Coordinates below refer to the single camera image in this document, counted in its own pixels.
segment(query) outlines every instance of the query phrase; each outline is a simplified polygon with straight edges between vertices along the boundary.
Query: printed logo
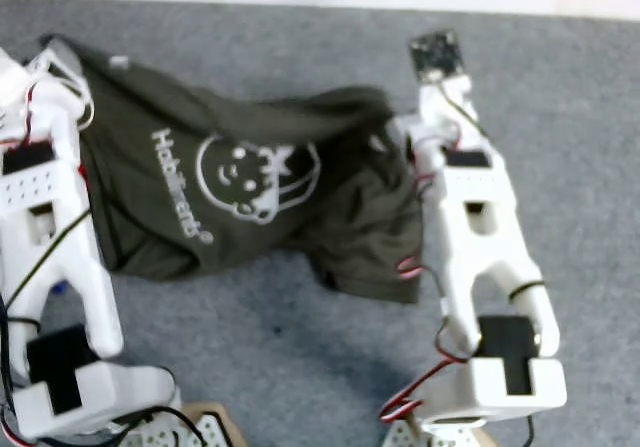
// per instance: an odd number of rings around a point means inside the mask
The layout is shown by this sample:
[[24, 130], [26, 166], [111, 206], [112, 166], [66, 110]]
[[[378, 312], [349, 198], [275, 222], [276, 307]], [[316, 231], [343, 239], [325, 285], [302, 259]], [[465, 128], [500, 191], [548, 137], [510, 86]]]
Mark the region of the printed logo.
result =
[[257, 146], [213, 136], [196, 158], [198, 185], [216, 207], [260, 225], [305, 202], [320, 177], [314, 145]]
[[173, 139], [170, 129], [158, 130], [151, 134], [151, 139], [155, 142], [156, 156], [162, 169], [165, 183], [169, 189], [169, 194], [173, 200], [173, 205], [180, 222], [182, 232], [188, 238], [197, 238], [203, 244], [212, 244], [214, 241], [213, 234], [201, 229], [201, 223], [198, 222], [193, 215], [191, 205], [184, 193], [187, 187], [187, 180], [184, 174], [178, 168], [180, 159], [174, 157]]

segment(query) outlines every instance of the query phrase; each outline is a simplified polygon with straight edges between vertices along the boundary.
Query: dark green t-shirt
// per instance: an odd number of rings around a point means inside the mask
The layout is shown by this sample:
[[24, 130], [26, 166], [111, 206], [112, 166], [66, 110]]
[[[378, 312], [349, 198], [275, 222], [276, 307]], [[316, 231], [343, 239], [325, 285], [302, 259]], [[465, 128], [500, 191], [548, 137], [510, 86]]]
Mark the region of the dark green t-shirt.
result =
[[382, 92], [243, 103], [64, 42], [95, 103], [81, 152], [111, 271], [172, 279], [291, 247], [338, 289], [415, 300], [395, 265], [420, 254], [421, 211]]

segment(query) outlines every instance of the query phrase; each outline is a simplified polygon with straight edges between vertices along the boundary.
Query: red wire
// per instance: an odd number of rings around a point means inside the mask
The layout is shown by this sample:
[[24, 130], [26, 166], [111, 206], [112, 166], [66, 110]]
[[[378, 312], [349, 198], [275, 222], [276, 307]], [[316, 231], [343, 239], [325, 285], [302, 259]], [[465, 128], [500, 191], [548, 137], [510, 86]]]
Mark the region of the red wire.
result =
[[38, 85], [38, 81], [34, 82], [27, 91], [27, 117], [25, 119], [25, 123], [27, 124], [27, 133], [22, 140], [22, 143], [24, 145], [28, 145], [29, 143], [31, 143], [31, 109], [29, 108], [29, 106], [31, 105], [31, 101], [33, 100], [33, 91], [35, 90], [36, 85]]
[[442, 347], [442, 344], [440, 344], [440, 335], [442, 334], [446, 323], [447, 323], [446, 320], [444, 322], [442, 322], [442, 325], [440, 326], [440, 329], [438, 330], [438, 333], [436, 334], [436, 338], [435, 338], [435, 341], [434, 341], [434, 345], [436, 347], [436, 350], [444, 358], [449, 359], [450, 361], [455, 362], [457, 364], [464, 364], [468, 359], [465, 359], [463, 357], [458, 357], [457, 355], [452, 354], [451, 352], [446, 350], [444, 347]]
[[415, 255], [406, 257], [396, 264], [396, 272], [403, 279], [413, 279], [424, 272], [424, 265], [417, 263]]
[[13, 431], [9, 428], [9, 425], [7, 424], [7, 420], [4, 417], [4, 408], [2, 409], [2, 414], [0, 416], [0, 423], [2, 424], [2, 432], [4, 433], [5, 437], [9, 439], [9, 441], [12, 442], [13, 444], [19, 445], [21, 447], [37, 446], [37, 444], [29, 443], [26, 440], [21, 439], [20, 437], [18, 437], [16, 434], [13, 433]]
[[416, 407], [419, 407], [423, 404], [422, 400], [412, 400], [409, 399], [409, 395], [413, 393], [422, 383], [424, 383], [429, 378], [433, 377], [435, 374], [440, 372], [445, 367], [453, 364], [455, 362], [445, 359], [441, 360], [429, 370], [427, 373], [423, 374], [417, 380], [406, 386], [396, 395], [391, 397], [383, 406], [378, 417], [380, 421], [384, 423], [394, 422], [396, 420], [402, 419], [407, 416], [411, 411], [413, 411]]

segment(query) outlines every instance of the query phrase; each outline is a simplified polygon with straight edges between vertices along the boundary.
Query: cable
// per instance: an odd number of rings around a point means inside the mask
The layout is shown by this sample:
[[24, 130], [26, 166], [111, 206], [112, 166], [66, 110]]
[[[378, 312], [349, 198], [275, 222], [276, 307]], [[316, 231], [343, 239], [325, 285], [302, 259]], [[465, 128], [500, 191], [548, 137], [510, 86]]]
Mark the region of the cable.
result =
[[5, 406], [2, 406], [2, 410], [0, 411], [0, 423], [2, 424], [2, 432], [4, 433], [4, 436], [7, 438], [7, 440], [17, 447], [35, 447], [37, 444], [32, 444], [24, 439], [21, 439], [11, 430], [5, 417], [4, 407]]
[[[47, 248], [44, 254], [40, 257], [40, 259], [36, 262], [33, 268], [29, 271], [29, 273], [25, 276], [25, 278], [20, 282], [18, 288], [13, 292], [9, 301], [5, 304], [4, 299], [0, 295], [0, 376], [2, 377], [2, 385], [5, 392], [5, 397], [7, 398], [7, 403], [9, 404], [9, 408], [12, 412], [15, 412], [13, 405], [13, 381], [11, 379], [11, 361], [9, 357], [9, 309], [18, 298], [18, 295], [24, 290], [29, 281], [36, 274], [38, 269], [42, 267], [42, 264], [46, 262], [46, 260], [51, 256], [53, 251], [60, 245], [60, 242], [64, 240], [64, 238], [73, 231], [73, 229], [82, 222], [85, 217], [89, 215], [91, 211], [87, 209], [82, 214], [80, 214], [76, 220], [71, 222], [56, 239], [51, 242], [51, 245]], [[21, 317], [14, 318], [14, 321], [33, 323], [36, 322], [33, 319], [25, 319]]]
[[11, 322], [15, 322], [17, 324], [27, 324], [27, 325], [32, 325], [33, 327], [36, 328], [36, 332], [40, 333], [40, 330], [42, 330], [42, 326], [40, 325], [40, 322], [38, 322], [36, 319], [30, 319], [29, 317], [7, 317], [7, 320], [11, 323]]
[[382, 410], [380, 411], [380, 414], [378, 414], [380, 421], [386, 424], [402, 419], [409, 413], [411, 413], [416, 407], [422, 405], [422, 400], [411, 400], [409, 399], [409, 395], [411, 395], [413, 391], [420, 387], [420, 385], [423, 384], [426, 380], [430, 379], [442, 369], [453, 363], [453, 361], [448, 359], [440, 361], [427, 373], [423, 374], [417, 380], [415, 380], [400, 392], [398, 392], [396, 395], [391, 397], [382, 406]]
[[122, 442], [122, 440], [127, 436], [127, 434], [129, 434], [129, 432], [131, 432], [133, 429], [138, 427], [145, 419], [149, 418], [150, 415], [153, 415], [159, 412], [166, 412], [166, 413], [175, 415], [187, 426], [187, 428], [191, 432], [193, 432], [193, 434], [198, 438], [198, 440], [202, 444], [202, 447], [207, 446], [207, 441], [205, 440], [204, 436], [198, 430], [198, 427], [191, 421], [191, 419], [189, 419], [189, 417], [187, 417], [185, 414], [183, 414], [179, 410], [173, 409], [171, 407], [162, 406], [162, 405], [149, 407], [148, 409], [144, 409], [139, 412], [136, 412], [136, 418], [122, 432], [99, 444], [95, 444], [91, 446], [87, 446], [86, 444], [85, 445], [70, 444], [70, 443], [63, 442], [61, 440], [53, 439], [50, 437], [44, 437], [39, 440], [40, 442], [44, 444], [48, 444], [51, 447], [115, 447], [118, 444], [120, 444], [120, 442]]
[[9, 297], [9, 300], [7, 301], [7, 311], [11, 308], [13, 303], [18, 298], [18, 295], [20, 295], [20, 292], [24, 290], [24, 288], [29, 283], [29, 281], [33, 278], [33, 276], [36, 274], [38, 269], [42, 267], [42, 264], [45, 263], [45, 261], [51, 256], [53, 251], [58, 247], [58, 245], [60, 245], [60, 242], [62, 242], [65, 239], [65, 237], [69, 235], [73, 231], [73, 229], [75, 229], [90, 213], [91, 213], [91, 209], [85, 210], [73, 222], [71, 222], [67, 227], [65, 227], [65, 229], [62, 232], [60, 232], [60, 235], [58, 235], [58, 237], [56, 237], [53, 242], [51, 242], [51, 245], [47, 248], [44, 254], [42, 254], [42, 257], [40, 257], [40, 259], [36, 262], [36, 264], [32, 267], [29, 273], [22, 280], [22, 282], [20, 282], [20, 285], [18, 286], [18, 288], [13, 292], [11, 297]]
[[[465, 119], [467, 119], [476, 129], [478, 129], [480, 131], [480, 133], [484, 136], [489, 138], [489, 136], [487, 135], [487, 133], [484, 131], [484, 129], [480, 126], [480, 123], [474, 119], [471, 114], [469, 114], [469, 112], [467, 112], [466, 110], [464, 110], [460, 105], [458, 105], [456, 102], [454, 102], [451, 97], [449, 97], [449, 95], [447, 94], [447, 92], [445, 91], [444, 87], [442, 86], [442, 82], [438, 82], [438, 90], [440, 90], [440, 93], [442, 94], [442, 97], [444, 97], [444, 100], [447, 101], [447, 103], [453, 107], [454, 109], [456, 109], [456, 111], [462, 115]], [[458, 138], [458, 141], [456, 142], [456, 148], [457, 148], [457, 144], [460, 142], [460, 138]]]
[[527, 426], [529, 427], [529, 438], [522, 447], [531, 447], [533, 445], [533, 441], [536, 438], [536, 429], [533, 425], [533, 415], [527, 416]]
[[436, 348], [436, 350], [438, 351], [438, 353], [440, 355], [442, 355], [445, 359], [450, 360], [451, 362], [455, 362], [457, 364], [464, 364], [465, 362], [467, 362], [471, 356], [469, 357], [458, 357], [457, 355], [452, 354], [451, 352], [449, 352], [448, 350], [446, 350], [444, 347], [442, 347], [442, 343], [440, 341], [440, 338], [442, 336], [442, 333], [444, 332], [445, 327], [447, 326], [447, 318], [445, 317], [442, 320], [442, 325], [440, 326], [440, 329], [438, 330], [438, 333], [436, 334], [436, 338], [434, 341], [434, 346]]
[[0, 295], [0, 376], [2, 377], [2, 387], [4, 396], [11, 412], [15, 412], [13, 405], [13, 382], [11, 379], [11, 364], [9, 359], [9, 316], [7, 306]]

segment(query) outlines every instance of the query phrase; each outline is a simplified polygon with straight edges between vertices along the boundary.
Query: black wire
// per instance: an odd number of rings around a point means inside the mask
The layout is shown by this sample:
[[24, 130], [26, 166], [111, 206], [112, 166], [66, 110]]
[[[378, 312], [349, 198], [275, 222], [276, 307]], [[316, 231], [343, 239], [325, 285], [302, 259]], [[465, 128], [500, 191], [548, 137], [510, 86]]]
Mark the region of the black wire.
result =
[[11, 412], [15, 412], [9, 359], [9, 316], [7, 315], [7, 306], [2, 295], [0, 295], [0, 376], [2, 376], [2, 387], [9, 409], [11, 409]]
[[38, 322], [36, 319], [30, 319], [29, 317], [11, 317], [11, 316], [7, 317], [7, 319], [9, 320], [9, 322], [33, 325], [36, 328], [36, 331], [38, 333], [40, 333], [40, 330], [42, 329], [40, 322]]
[[536, 429], [533, 426], [533, 415], [527, 416], [527, 426], [529, 427], [529, 438], [522, 447], [531, 447], [536, 438]]
[[42, 257], [40, 257], [38, 262], [36, 262], [36, 264], [25, 276], [22, 282], [20, 282], [20, 285], [18, 286], [18, 288], [13, 292], [11, 297], [9, 297], [9, 300], [7, 301], [7, 311], [11, 308], [16, 298], [18, 297], [18, 295], [20, 295], [20, 292], [24, 290], [24, 288], [27, 286], [27, 284], [33, 278], [36, 272], [40, 269], [40, 267], [42, 267], [42, 264], [46, 262], [46, 260], [51, 256], [53, 251], [58, 247], [58, 245], [60, 245], [60, 242], [62, 242], [65, 239], [65, 237], [69, 235], [71, 231], [73, 231], [73, 229], [75, 229], [78, 226], [78, 224], [80, 224], [80, 222], [82, 222], [90, 213], [91, 213], [90, 209], [85, 210], [82, 214], [80, 214], [76, 218], [76, 220], [74, 220], [67, 227], [65, 227], [64, 230], [60, 232], [60, 235], [58, 235], [58, 237], [56, 237], [53, 242], [51, 242], [51, 245], [47, 248], [45, 253], [42, 254]]
[[444, 87], [442, 86], [442, 83], [438, 83], [438, 88], [440, 90], [440, 93], [442, 94], [442, 96], [444, 97], [444, 100], [447, 101], [447, 103], [453, 107], [454, 109], [456, 109], [458, 111], [458, 113], [460, 115], [462, 115], [465, 119], [467, 119], [469, 122], [471, 122], [474, 127], [476, 129], [478, 129], [480, 131], [480, 133], [486, 137], [489, 138], [489, 136], [487, 135], [487, 133], [484, 131], [484, 129], [480, 126], [480, 123], [474, 119], [473, 117], [471, 117], [471, 114], [469, 114], [469, 112], [467, 112], [466, 110], [464, 110], [460, 105], [458, 105], [456, 102], [454, 102], [453, 100], [451, 100], [451, 97], [449, 97], [449, 95], [447, 94], [447, 92], [444, 90]]
[[114, 435], [110, 439], [107, 439], [99, 444], [70, 444], [67, 442], [63, 442], [61, 440], [53, 439], [51, 437], [44, 437], [38, 439], [40, 442], [44, 444], [48, 444], [51, 447], [115, 447], [120, 442], [124, 440], [129, 432], [139, 426], [145, 419], [147, 419], [150, 415], [156, 414], [158, 412], [167, 412], [169, 414], [175, 415], [178, 417], [187, 428], [198, 437], [203, 447], [206, 447], [207, 441], [204, 439], [202, 433], [198, 430], [198, 427], [187, 417], [185, 414], [180, 412], [179, 410], [173, 409], [171, 407], [166, 407], [162, 405], [158, 405], [155, 407], [149, 407], [148, 409], [141, 410], [137, 412], [135, 420], [133, 420], [122, 432]]
[[9, 308], [18, 298], [18, 295], [24, 290], [29, 281], [36, 274], [38, 269], [42, 267], [42, 264], [51, 256], [53, 251], [60, 245], [60, 242], [64, 240], [64, 238], [69, 235], [69, 233], [78, 225], [80, 222], [84, 220], [84, 218], [89, 215], [90, 210], [87, 209], [85, 212], [80, 214], [76, 220], [71, 222], [60, 235], [56, 237], [56, 239], [51, 242], [51, 245], [47, 248], [44, 254], [40, 257], [40, 259], [36, 262], [33, 268], [29, 271], [29, 273], [25, 276], [25, 278], [20, 282], [18, 288], [13, 292], [9, 301], [5, 304], [4, 299], [0, 295], [0, 376], [2, 377], [2, 386], [4, 388], [4, 395], [7, 399], [7, 404], [9, 404], [9, 408], [11, 412], [15, 412], [15, 407], [13, 404], [13, 380], [11, 379], [11, 359], [9, 356], [9, 322], [23, 322], [35, 325], [36, 328], [39, 329], [40, 324], [34, 319], [27, 319], [25, 317], [9, 317]]

